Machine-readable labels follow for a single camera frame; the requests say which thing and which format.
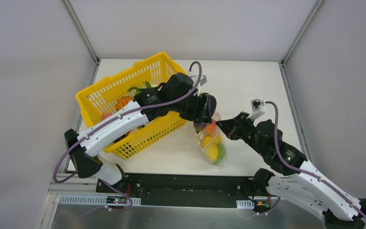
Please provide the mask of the orange toy peach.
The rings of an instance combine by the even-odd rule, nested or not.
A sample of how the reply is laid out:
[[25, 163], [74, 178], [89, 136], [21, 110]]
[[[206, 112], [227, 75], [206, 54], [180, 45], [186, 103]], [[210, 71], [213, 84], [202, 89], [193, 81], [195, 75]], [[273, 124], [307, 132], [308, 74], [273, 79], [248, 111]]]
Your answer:
[[216, 125], [216, 121], [214, 119], [212, 119], [212, 122], [210, 124], [207, 124], [204, 128], [204, 132], [208, 135], [208, 136], [213, 136], [216, 132], [217, 129], [217, 125]]

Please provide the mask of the clear zip top bag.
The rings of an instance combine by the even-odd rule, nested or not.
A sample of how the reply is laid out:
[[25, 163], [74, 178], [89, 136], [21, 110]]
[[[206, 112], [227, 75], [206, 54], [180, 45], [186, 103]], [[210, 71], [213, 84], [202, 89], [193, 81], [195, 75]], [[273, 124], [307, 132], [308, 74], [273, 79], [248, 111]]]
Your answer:
[[188, 139], [201, 151], [211, 165], [224, 167], [228, 157], [222, 131], [216, 125], [220, 119], [220, 114], [215, 112], [210, 124], [201, 125], [189, 122], [185, 125], [185, 131]]

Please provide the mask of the green toy pepper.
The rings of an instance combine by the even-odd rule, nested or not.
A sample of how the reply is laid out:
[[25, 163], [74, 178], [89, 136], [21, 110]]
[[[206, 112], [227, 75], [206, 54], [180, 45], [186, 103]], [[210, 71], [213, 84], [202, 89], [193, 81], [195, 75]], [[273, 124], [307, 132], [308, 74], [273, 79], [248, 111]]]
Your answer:
[[215, 165], [221, 163], [226, 156], [226, 149], [225, 149], [224, 144], [218, 143], [218, 144], [216, 144], [216, 146], [218, 149], [218, 155], [217, 155], [217, 158], [213, 162], [213, 164], [215, 164]]

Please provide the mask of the yellow toy lemon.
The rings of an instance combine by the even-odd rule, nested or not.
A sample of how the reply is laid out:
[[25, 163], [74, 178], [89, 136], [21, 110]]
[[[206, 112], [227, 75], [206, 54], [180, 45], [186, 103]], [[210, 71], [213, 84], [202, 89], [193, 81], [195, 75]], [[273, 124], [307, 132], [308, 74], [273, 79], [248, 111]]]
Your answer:
[[203, 142], [202, 142], [202, 148], [206, 148], [212, 142], [213, 142], [213, 137], [212, 136], [204, 137]]

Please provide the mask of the yellow plastic shopping basket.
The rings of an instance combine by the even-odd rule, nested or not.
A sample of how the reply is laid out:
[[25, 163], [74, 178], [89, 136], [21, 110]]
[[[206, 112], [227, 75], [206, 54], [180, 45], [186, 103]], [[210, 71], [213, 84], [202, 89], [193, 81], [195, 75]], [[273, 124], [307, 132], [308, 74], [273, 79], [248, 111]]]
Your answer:
[[[76, 94], [76, 99], [87, 129], [101, 122], [103, 113], [116, 113], [115, 106], [120, 97], [134, 98], [141, 89], [157, 87], [177, 73], [187, 75], [166, 53], [160, 52], [135, 63], [133, 67], [115, 76], [105, 77], [79, 91]], [[158, 117], [127, 132], [105, 146], [102, 151], [114, 153], [122, 159], [128, 159], [176, 130], [186, 121], [180, 118], [177, 112], [169, 112], [165, 116]]]

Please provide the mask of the purple toy eggplant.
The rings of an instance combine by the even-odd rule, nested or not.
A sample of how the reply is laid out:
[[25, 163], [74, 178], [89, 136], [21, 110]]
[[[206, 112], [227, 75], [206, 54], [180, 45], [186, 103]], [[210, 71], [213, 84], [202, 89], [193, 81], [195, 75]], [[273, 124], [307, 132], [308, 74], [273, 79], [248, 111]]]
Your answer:
[[198, 134], [205, 129], [207, 124], [212, 122], [212, 116], [214, 115], [217, 107], [217, 100], [209, 93], [201, 93], [197, 102], [198, 106], [193, 126]]

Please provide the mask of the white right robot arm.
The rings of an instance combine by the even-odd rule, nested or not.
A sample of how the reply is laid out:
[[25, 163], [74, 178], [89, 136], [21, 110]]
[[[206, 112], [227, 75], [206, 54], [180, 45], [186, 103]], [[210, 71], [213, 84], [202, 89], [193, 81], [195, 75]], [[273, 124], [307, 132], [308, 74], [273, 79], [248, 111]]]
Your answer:
[[[266, 192], [306, 210], [327, 229], [363, 229], [366, 225], [366, 198], [355, 198], [323, 175], [306, 156], [282, 140], [277, 121], [254, 124], [241, 112], [232, 119], [217, 121], [230, 140], [242, 140], [257, 152], [273, 170], [259, 169], [252, 181], [252, 191]], [[274, 175], [281, 174], [285, 181]]]

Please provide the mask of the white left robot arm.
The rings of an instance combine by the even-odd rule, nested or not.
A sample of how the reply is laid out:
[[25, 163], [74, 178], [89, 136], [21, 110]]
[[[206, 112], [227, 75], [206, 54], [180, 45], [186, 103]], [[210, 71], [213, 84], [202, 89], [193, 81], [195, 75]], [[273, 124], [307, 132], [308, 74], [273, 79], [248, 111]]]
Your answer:
[[99, 152], [127, 132], [169, 112], [177, 112], [180, 118], [201, 125], [212, 123], [216, 98], [208, 93], [199, 93], [198, 84], [184, 73], [174, 74], [157, 87], [141, 89], [120, 111], [90, 129], [66, 131], [67, 154], [78, 177], [95, 176], [108, 183], [113, 192], [123, 192], [126, 180], [122, 170], [99, 159]]

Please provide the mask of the orange toy pineapple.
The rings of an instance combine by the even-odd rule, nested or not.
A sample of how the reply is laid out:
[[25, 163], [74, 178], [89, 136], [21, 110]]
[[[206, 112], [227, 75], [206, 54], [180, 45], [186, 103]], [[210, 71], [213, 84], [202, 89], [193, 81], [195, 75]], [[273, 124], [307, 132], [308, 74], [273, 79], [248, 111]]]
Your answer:
[[120, 97], [118, 100], [117, 100], [117, 103], [116, 103], [116, 110], [119, 111], [121, 110], [122, 108], [124, 108], [129, 101], [132, 100], [132, 97], [129, 97], [129, 96], [122, 96]]

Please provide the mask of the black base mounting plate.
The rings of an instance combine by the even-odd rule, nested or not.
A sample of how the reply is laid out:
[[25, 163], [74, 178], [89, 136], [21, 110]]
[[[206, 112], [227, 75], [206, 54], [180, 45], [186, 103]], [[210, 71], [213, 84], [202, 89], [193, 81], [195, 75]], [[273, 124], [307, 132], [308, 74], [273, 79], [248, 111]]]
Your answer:
[[114, 186], [144, 206], [236, 208], [245, 201], [271, 203], [271, 195], [252, 177], [127, 173]]

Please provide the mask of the pink toy peach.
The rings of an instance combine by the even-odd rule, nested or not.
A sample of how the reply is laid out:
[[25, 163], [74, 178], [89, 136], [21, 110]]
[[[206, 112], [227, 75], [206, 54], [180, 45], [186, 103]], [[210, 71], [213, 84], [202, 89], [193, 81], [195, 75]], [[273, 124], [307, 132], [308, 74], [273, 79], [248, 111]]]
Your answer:
[[103, 114], [102, 114], [102, 120], [105, 120], [105, 119], [109, 118], [111, 115], [112, 115], [112, 114], [111, 114], [111, 113], [108, 113], [108, 112], [103, 113]]

